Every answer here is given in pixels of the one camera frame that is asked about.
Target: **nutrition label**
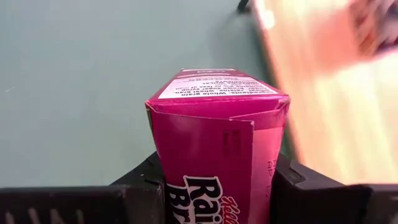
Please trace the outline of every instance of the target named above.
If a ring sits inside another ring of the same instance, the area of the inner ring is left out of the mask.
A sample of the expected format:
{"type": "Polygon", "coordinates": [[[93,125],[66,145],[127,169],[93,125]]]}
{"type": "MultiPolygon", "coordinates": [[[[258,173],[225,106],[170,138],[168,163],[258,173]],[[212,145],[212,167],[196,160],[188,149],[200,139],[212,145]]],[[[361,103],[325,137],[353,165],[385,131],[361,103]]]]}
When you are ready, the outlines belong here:
{"type": "Polygon", "coordinates": [[[204,76],[173,80],[159,99],[277,94],[251,77],[204,76]]]}

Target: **pink cereal box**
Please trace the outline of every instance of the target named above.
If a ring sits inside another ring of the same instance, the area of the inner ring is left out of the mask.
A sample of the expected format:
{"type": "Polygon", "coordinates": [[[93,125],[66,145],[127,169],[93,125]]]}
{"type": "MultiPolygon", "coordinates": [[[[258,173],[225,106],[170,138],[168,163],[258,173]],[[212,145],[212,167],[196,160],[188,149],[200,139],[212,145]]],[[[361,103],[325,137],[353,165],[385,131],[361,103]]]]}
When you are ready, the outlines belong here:
{"type": "Polygon", "coordinates": [[[352,0],[349,13],[362,55],[398,44],[398,0],[352,0]]]}
{"type": "Polygon", "coordinates": [[[146,101],[173,223],[269,223],[289,104],[232,68],[181,70],[146,101]]]}

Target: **brand logo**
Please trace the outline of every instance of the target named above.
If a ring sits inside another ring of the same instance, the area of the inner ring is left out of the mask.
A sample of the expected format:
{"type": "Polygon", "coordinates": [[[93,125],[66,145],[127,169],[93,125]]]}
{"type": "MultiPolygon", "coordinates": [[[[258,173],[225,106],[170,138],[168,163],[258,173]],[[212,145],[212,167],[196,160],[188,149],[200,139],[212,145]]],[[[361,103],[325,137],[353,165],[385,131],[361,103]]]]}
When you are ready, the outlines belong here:
{"type": "Polygon", "coordinates": [[[239,224],[234,198],[223,196],[218,177],[183,177],[185,186],[167,184],[173,223],[239,224]]]}

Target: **wooden surface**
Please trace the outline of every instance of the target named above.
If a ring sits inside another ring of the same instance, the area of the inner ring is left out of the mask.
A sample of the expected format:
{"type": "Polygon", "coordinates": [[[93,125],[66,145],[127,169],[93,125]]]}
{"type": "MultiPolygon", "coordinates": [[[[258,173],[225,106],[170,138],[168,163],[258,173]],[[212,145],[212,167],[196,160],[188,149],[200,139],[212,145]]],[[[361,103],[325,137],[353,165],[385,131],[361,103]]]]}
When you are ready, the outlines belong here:
{"type": "Polygon", "coordinates": [[[398,52],[359,59],[344,0],[255,0],[298,160],[344,184],[398,182],[398,52]]]}

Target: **cardboard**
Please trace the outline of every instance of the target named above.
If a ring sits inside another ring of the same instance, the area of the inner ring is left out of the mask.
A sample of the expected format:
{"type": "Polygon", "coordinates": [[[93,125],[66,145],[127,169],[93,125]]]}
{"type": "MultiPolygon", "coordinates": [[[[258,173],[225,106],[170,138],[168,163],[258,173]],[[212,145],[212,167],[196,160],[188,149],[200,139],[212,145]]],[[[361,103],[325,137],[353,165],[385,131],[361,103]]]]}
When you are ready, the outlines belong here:
{"type": "Polygon", "coordinates": [[[232,68],[185,69],[146,108],[175,223],[268,223],[288,95],[232,68]]]}

